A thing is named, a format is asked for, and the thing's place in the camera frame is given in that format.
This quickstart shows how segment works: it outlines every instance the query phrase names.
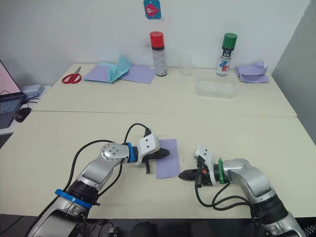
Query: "white table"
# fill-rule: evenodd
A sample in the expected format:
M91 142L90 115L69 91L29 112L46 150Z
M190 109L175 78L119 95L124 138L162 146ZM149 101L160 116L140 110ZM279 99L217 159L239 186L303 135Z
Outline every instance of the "white table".
M97 139L122 142L142 122L160 139L176 138L181 170L196 166L192 153L205 144L223 160L245 158L271 181L295 217L316 215L316 147L297 118L33 112L0 150L0 212L38 215L68 180L73 156ZM143 136L136 127L129 141ZM95 159L102 144L84 150L75 176ZM93 207L90 218L249 218L247 207L215 211L198 203L192 182L158 180L145 168L126 164L119 181ZM111 180L116 177L115 170ZM202 188L210 202L219 187ZM243 195L231 185L223 196Z
M95 65L74 64L62 77L73 73L79 66L84 77ZM195 75L201 70L194 70L191 77L183 77L179 75L178 69L168 69L167 76L156 76L151 84L124 80L113 84L91 81L63 84L59 80L35 110L296 117L270 74L269 83L239 82L237 97L219 99L195 94ZM215 70L210 70L210 74L215 74Z
M44 98L43 96L48 92L49 89L51 89L51 86L50 86L50 85L45 85L43 92L42 92L41 95L39 96L39 99L43 99L43 98ZM29 103L29 104L24 104L24 105L22 105L21 108L29 107L29 108L31 108L32 110L34 110L34 108L36 107L36 105L37 105L36 103ZM11 122L11 124L10 124L9 127L0 129L0 135L12 134L12 133L17 129L17 127L18 127L20 124L21 124L20 122L17 122L15 119L13 119L13 121Z

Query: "red scissors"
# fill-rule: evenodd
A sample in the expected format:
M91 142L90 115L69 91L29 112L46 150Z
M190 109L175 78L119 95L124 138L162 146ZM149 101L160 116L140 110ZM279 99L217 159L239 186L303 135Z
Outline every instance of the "red scissors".
M61 81L64 84L76 84L79 81L81 81L81 75L79 74L81 67L79 67L75 73L69 74L68 76L65 76Z

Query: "red cap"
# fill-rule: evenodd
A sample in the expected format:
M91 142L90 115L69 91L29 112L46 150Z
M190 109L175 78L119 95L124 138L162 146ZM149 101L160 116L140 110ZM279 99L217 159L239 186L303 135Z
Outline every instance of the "red cap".
M159 31L151 32L150 34L150 41L153 48L162 48L164 47L163 42L163 33Z

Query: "clear plastic container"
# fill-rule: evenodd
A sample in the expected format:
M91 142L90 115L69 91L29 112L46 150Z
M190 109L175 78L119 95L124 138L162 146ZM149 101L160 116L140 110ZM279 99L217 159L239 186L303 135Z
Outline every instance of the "clear plastic container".
M213 70L197 73L196 94L200 96L231 99L237 95L238 78L234 72L221 77Z

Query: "scissors handle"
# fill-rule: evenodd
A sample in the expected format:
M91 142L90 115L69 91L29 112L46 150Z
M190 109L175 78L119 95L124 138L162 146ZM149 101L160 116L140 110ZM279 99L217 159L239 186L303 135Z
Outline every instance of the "scissors handle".
M65 76L61 81L64 84L76 84L81 81L81 75L79 73L69 74L68 76Z

